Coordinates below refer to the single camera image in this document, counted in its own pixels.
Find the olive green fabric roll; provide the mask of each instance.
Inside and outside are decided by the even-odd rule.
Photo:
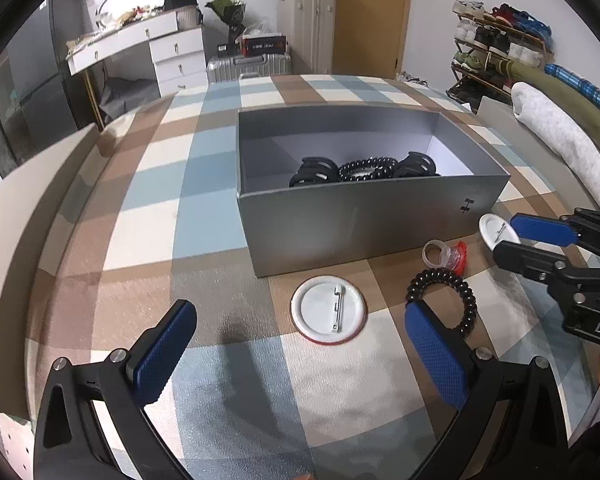
[[[496,70],[515,82],[534,86],[578,123],[600,150],[600,110],[586,97],[543,71],[510,60],[494,62]]]

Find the metal bolt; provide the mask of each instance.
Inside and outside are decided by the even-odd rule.
[[[54,370],[62,370],[66,366],[66,357],[59,357],[53,363]]]
[[[113,363],[119,363],[120,361],[123,361],[125,357],[126,350],[124,348],[118,348],[109,354],[109,359],[111,359]]]
[[[480,359],[480,361],[488,361],[493,357],[491,350],[481,346],[480,348],[475,349],[475,356]]]
[[[549,361],[547,361],[541,355],[539,355],[538,357],[536,357],[535,361],[536,361],[536,366],[538,368],[542,368],[542,370],[545,370],[545,369],[547,369],[549,367]]]

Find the checkered tablecloth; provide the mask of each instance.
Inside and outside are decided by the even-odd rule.
[[[32,292],[27,391],[37,413],[54,359],[99,361],[129,347],[177,298],[198,330],[160,400],[146,411],[196,480],[404,479],[454,411],[442,403],[404,331],[404,295],[420,249],[257,279],[236,202],[236,109],[298,103],[426,108],[454,121],[510,173],[494,212],[568,213],[551,185],[494,130],[443,94],[369,77],[274,76],[180,92],[116,120],[76,177],[54,222]],[[497,269],[478,234],[465,237],[479,319],[467,342],[501,359],[549,359],[568,432],[592,397],[580,341],[565,334],[545,287]],[[584,266],[595,257],[565,253]],[[312,344],[291,323],[304,280],[334,274],[364,295],[368,320],[341,346]],[[433,287],[448,326],[462,303]],[[97,406],[121,468],[134,475]]]

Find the white desk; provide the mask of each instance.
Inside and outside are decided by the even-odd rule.
[[[122,50],[148,41],[161,96],[206,84],[202,27],[195,25],[196,12],[196,7],[181,7],[127,25],[69,57],[69,70],[72,75],[77,74]],[[93,88],[88,76],[86,83],[91,96]]]

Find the blue gripper pad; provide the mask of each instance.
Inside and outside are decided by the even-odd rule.
[[[440,396],[460,411],[468,395],[464,368],[416,303],[407,305],[404,327]]]
[[[163,320],[170,314],[171,319],[167,320],[165,326],[160,326],[161,321],[156,328],[147,331],[159,330],[159,334],[144,357],[134,365],[134,399],[138,406],[146,406],[158,400],[196,331],[198,316],[196,308],[189,301],[182,301],[179,310],[175,313],[168,312]]]
[[[547,244],[567,247],[578,241],[578,235],[570,225],[560,220],[518,213],[510,221],[520,238],[537,240]]]

